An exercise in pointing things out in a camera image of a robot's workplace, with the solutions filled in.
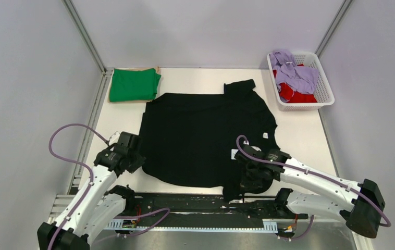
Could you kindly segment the black t shirt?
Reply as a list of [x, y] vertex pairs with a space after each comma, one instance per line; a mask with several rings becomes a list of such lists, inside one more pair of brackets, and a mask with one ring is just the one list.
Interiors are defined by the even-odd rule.
[[223, 189], [226, 201], [267, 191], [272, 180], [243, 181], [233, 159], [236, 139], [262, 152], [277, 149], [276, 120], [252, 79], [224, 85], [222, 94], [166, 93], [147, 103], [140, 127], [142, 170], [163, 182]]

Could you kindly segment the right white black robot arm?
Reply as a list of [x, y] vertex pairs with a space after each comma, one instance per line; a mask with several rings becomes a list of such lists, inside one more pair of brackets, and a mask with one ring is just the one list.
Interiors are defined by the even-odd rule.
[[280, 181], [309, 191], [281, 188], [273, 202], [280, 217], [300, 214], [345, 223], [354, 233], [374, 239], [380, 227], [390, 227], [385, 201], [372, 180], [356, 182], [332, 176], [300, 162], [280, 150], [268, 153], [244, 145], [232, 154], [241, 164], [241, 189], [250, 192], [267, 182]]

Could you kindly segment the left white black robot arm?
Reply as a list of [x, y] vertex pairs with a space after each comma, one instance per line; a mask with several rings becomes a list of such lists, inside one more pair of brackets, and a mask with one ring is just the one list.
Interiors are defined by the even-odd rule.
[[40, 249], [90, 249], [115, 216], [135, 211], [134, 191], [113, 184], [124, 172], [134, 173], [143, 165], [141, 144], [138, 135], [128, 132], [116, 132], [110, 138], [94, 160], [90, 179], [54, 222], [39, 227]]

